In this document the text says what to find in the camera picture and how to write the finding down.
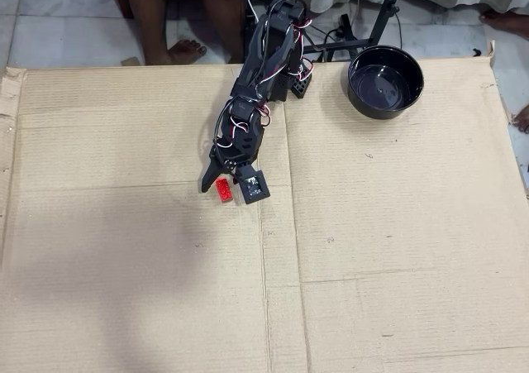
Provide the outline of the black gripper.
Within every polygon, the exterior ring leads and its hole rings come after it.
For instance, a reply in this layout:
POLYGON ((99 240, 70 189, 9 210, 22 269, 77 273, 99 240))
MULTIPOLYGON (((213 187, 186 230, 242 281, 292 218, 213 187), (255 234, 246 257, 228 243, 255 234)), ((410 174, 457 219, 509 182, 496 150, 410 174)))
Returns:
POLYGON ((252 114, 249 122, 224 114, 219 127, 222 135, 214 139, 210 150, 210 163, 201 183, 202 193, 206 193, 225 170, 231 170, 234 185, 241 185, 238 167, 256 160, 265 131, 259 114, 252 114))

